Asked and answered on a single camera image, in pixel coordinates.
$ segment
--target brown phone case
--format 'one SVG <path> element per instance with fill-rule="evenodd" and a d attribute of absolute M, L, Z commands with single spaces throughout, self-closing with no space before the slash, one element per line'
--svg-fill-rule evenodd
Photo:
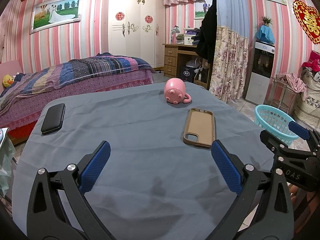
<path fill-rule="evenodd" d="M 187 134 L 197 136 L 197 141 L 188 140 L 186 137 Z M 191 108 L 183 133 L 183 142 L 193 146 L 211 148 L 211 144 L 214 140 L 215 123 L 213 113 L 206 110 Z"/>

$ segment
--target blue gripper pad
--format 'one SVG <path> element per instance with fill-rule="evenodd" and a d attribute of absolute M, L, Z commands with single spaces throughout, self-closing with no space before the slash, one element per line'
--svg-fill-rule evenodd
<path fill-rule="evenodd" d="M 297 124 L 295 121 L 289 122 L 288 127 L 291 132 L 294 132 L 300 138 L 304 140 L 310 139 L 309 131 L 304 127 L 302 127 L 301 125 Z"/>
<path fill-rule="evenodd" d="M 211 145 L 211 154 L 229 189 L 240 195 L 242 191 L 241 175 L 217 141 Z"/>
<path fill-rule="evenodd" d="M 93 156 L 80 175 L 79 191 L 84 194 L 92 190 L 111 153 L 111 147 L 105 142 Z"/>

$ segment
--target pink cup handle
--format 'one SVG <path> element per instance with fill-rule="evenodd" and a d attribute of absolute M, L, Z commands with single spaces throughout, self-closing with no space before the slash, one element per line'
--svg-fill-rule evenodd
<path fill-rule="evenodd" d="M 183 100 L 184 104 L 190 103 L 191 102 L 191 96 L 189 94 L 185 94 L 186 99 Z"/>

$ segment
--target gray tablecloth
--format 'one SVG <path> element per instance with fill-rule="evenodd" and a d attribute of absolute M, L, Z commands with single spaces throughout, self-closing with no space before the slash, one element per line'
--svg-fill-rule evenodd
<path fill-rule="evenodd" d="M 243 163 L 269 171 L 273 155 L 251 120 L 202 87 L 186 86 L 190 104 L 167 103 L 164 83 L 50 102 L 15 174 L 12 206 L 17 225 L 26 232 L 29 195 L 39 168 L 63 170 L 106 140 L 111 157 L 85 197 L 109 231 L 118 240 L 205 239 L 236 194 L 228 189 L 209 149 L 183 143 L 189 109 L 212 111 L 217 139 Z M 62 129 L 42 136 L 48 108 L 59 103 L 66 105 Z M 72 225 L 80 228 L 65 195 L 61 198 Z"/>

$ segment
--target potted plant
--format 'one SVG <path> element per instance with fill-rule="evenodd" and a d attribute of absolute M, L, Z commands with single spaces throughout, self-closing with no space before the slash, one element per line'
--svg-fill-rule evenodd
<path fill-rule="evenodd" d="M 264 24 L 265 26 L 268 26 L 268 27 L 269 27 L 269 25 L 272 24 L 272 19 L 271 19 L 270 17 L 262 16 L 261 19 L 262 19 L 263 24 Z"/>

